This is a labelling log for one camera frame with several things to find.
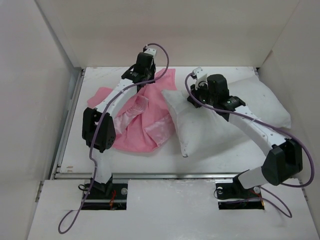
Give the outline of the pink pillowcase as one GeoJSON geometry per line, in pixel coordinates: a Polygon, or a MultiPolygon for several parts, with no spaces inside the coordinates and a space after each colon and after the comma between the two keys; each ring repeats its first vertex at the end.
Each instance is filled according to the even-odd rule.
{"type": "Polygon", "coordinates": [[[161,79],[145,85],[121,108],[114,119],[114,149],[151,153],[175,134],[175,125],[162,95],[163,90],[177,90],[175,75],[174,68],[168,69],[161,79]]]}

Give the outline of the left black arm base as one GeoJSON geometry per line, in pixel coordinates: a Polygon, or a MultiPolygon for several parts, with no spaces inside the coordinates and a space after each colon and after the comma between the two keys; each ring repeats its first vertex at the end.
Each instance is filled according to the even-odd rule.
{"type": "Polygon", "coordinates": [[[106,184],[94,183],[87,196],[88,201],[107,201],[114,196],[115,201],[124,201],[127,199],[128,184],[113,183],[109,180],[106,184]]]}

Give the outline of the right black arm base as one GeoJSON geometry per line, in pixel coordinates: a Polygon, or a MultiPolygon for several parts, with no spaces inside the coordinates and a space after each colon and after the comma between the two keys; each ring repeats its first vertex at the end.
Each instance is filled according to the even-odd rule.
{"type": "Polygon", "coordinates": [[[244,189],[241,185],[233,182],[216,182],[215,187],[219,200],[250,199],[261,196],[253,188],[244,189]]]}

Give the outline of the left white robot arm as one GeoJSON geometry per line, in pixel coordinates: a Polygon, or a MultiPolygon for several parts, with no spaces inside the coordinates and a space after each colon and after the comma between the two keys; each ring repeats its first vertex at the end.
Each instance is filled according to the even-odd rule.
{"type": "Polygon", "coordinates": [[[101,159],[94,159],[93,151],[103,153],[112,147],[116,140],[115,117],[127,101],[146,83],[154,83],[156,65],[154,57],[157,50],[147,48],[137,56],[136,63],[121,76],[117,86],[96,107],[87,107],[82,118],[82,138],[89,150],[89,159],[94,163],[91,185],[101,198],[112,193],[108,181],[112,177],[109,164],[101,159]]]}

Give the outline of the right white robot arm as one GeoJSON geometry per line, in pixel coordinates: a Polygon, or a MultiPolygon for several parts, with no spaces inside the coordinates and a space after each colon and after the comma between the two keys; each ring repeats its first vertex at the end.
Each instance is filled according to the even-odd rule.
{"type": "Polygon", "coordinates": [[[222,188],[240,198],[250,189],[265,184],[283,185],[286,180],[303,170],[302,144],[293,136],[268,123],[257,119],[241,98],[230,95],[226,78],[221,74],[206,76],[198,80],[196,72],[187,75],[196,83],[187,86],[187,100],[195,108],[207,108],[219,115],[220,119],[236,126],[246,134],[263,152],[262,166],[245,170],[232,182],[222,188]]]}

